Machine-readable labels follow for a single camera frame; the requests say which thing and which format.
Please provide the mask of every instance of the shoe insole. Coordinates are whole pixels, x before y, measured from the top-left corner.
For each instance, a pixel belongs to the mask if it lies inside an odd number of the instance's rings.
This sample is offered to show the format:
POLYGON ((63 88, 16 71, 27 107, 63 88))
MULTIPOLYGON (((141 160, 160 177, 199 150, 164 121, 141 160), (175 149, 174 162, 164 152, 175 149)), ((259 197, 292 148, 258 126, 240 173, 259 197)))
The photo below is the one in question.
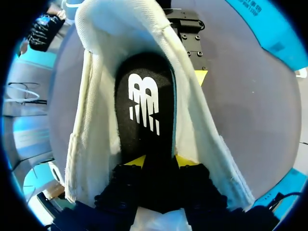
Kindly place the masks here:
POLYGON ((127 59, 115 80, 115 110, 122 163, 146 155, 171 160, 175 93, 172 71, 163 57, 141 53, 127 59))
POLYGON ((176 105, 170 65, 160 55, 141 53, 123 62, 115 83, 122 163, 145 155, 140 206, 162 213, 177 209, 170 200, 176 105))

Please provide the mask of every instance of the white fabric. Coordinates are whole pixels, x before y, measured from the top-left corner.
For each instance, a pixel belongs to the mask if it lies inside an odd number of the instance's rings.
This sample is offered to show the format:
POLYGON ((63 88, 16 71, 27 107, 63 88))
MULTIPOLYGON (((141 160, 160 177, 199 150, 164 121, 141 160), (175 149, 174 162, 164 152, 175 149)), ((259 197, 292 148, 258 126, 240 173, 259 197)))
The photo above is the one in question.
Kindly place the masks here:
POLYGON ((230 208, 250 206, 255 199, 218 134, 186 50, 156 1, 85 0, 75 22, 86 50, 65 169, 67 199, 93 206, 94 196, 108 184, 120 153, 115 73, 128 57, 154 51, 175 73, 178 154, 209 169, 230 208))

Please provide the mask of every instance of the white cable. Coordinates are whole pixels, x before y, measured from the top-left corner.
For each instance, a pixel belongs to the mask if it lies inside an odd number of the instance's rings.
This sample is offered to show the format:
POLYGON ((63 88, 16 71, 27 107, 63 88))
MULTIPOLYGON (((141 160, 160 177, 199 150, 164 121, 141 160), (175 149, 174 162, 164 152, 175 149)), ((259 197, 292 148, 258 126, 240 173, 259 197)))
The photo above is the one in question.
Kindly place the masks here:
POLYGON ((29 90, 25 90, 25 89, 22 89, 22 88, 13 87, 11 85, 7 85, 7 87, 8 88, 13 88, 13 89, 16 89, 16 90, 20 90, 20 91, 23 91, 23 92, 28 93, 28 94, 32 94, 32 95, 36 96, 36 98, 31 98, 31 99, 4 99, 5 103, 6 102, 24 103, 24 102, 31 102, 31 101, 35 101, 35 100, 39 99, 39 95, 36 94, 33 91, 29 91, 29 90))

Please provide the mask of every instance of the new balance logo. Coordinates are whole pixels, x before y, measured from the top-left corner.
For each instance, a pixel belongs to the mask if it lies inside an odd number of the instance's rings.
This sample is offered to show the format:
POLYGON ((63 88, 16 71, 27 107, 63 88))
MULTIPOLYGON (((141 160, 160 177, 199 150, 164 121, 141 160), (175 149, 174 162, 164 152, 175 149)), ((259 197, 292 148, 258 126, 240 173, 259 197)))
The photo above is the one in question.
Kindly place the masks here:
MULTIPOLYGON (((136 120, 140 123, 140 105, 142 111, 143 126, 147 127, 147 110, 150 123, 150 130, 154 130, 153 118, 151 115, 153 113, 158 113, 158 88, 156 82, 151 77, 141 77, 137 74, 131 74, 128 78, 128 97, 133 100, 137 105, 135 105, 136 120)), ((133 107, 129 107, 129 117, 131 120, 133 118, 133 107)), ((159 121, 155 119, 156 133, 159 136, 159 121)))

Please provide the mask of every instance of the black clamp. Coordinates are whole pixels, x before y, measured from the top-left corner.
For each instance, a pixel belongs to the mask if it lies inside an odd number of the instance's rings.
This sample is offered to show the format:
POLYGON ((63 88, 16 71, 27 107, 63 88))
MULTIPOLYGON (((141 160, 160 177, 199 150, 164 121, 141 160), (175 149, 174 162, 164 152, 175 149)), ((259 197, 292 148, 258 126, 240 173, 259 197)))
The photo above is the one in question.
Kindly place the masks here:
POLYGON ((198 18, 197 13, 177 9, 164 10, 171 26, 181 39, 195 70, 207 70, 206 59, 200 43, 201 30, 204 23, 198 18))

